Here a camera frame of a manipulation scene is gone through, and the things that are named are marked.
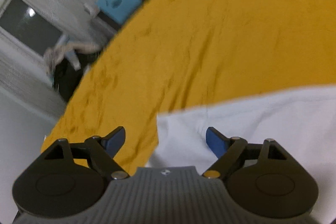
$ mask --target bed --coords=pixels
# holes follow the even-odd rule
[[[115,160],[134,174],[158,144],[160,113],[334,84],[335,14],[335,0],[149,0],[84,77],[42,150],[122,125]]]

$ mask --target blue box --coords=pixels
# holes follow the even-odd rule
[[[97,6],[114,21],[123,25],[142,4],[142,0],[98,0]]]

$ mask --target yellow blanket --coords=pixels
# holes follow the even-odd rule
[[[121,125],[115,160],[132,174],[157,145],[159,112],[336,83],[335,24],[335,0],[150,0],[84,77],[42,150]]]

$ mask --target white sheet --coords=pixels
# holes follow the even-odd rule
[[[157,117],[159,145],[147,166],[195,165],[201,174],[217,160],[205,142],[209,126],[250,143],[277,140],[318,183],[312,215],[322,224],[336,218],[336,86],[161,114]]]

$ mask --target clutter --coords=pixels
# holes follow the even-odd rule
[[[73,41],[54,48],[47,48],[43,55],[44,62],[47,65],[47,74],[52,75],[55,71],[55,67],[62,62],[66,53],[73,50],[77,50],[83,54],[90,54],[101,50],[101,46],[94,42]],[[68,56],[73,60],[73,68],[78,67],[76,64],[78,62],[77,58],[73,58],[71,55]]]
[[[74,52],[80,63],[80,69],[76,70],[69,60],[64,58],[61,63],[56,65],[54,72],[53,87],[66,102],[72,97],[83,75],[89,71],[90,64],[94,63],[101,53],[101,51],[97,51],[91,54],[83,54],[77,50]]]
[[[79,70],[81,68],[81,64],[74,51],[66,52],[64,57],[71,63],[75,70]]]

